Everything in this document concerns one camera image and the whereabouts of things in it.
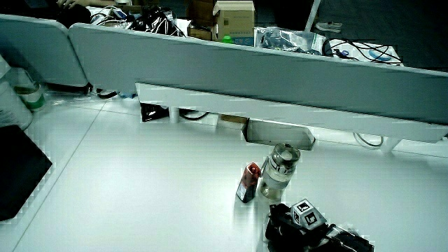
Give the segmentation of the person's right hand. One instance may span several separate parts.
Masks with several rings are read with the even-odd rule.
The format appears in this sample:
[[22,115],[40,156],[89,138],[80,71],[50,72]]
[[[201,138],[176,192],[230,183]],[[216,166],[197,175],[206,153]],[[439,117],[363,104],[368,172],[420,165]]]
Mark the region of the person's right hand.
[[327,231],[327,220],[307,199],[292,206],[269,206],[265,237],[275,251],[308,251],[321,243]]

